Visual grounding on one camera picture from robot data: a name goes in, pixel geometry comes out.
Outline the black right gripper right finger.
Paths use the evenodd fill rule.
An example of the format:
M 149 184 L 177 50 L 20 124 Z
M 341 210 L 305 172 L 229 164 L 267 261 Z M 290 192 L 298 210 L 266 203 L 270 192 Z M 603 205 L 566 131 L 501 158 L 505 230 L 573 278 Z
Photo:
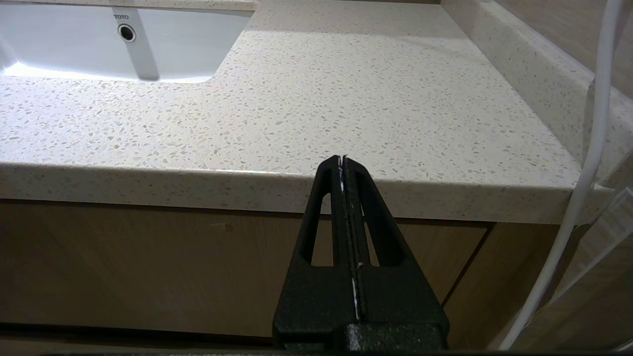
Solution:
M 356 320 L 347 349 L 446 349 L 450 323 L 367 169 L 345 158 Z

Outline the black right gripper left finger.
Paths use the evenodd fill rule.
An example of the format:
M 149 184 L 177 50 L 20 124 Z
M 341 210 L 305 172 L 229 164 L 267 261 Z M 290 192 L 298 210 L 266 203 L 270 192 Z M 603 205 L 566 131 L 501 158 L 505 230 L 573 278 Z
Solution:
M 278 349 L 332 349 L 335 334 L 355 322 L 354 259 L 341 182 L 341 157 L 319 164 L 273 318 Z M 333 265 L 312 264 L 324 197 L 330 196 Z

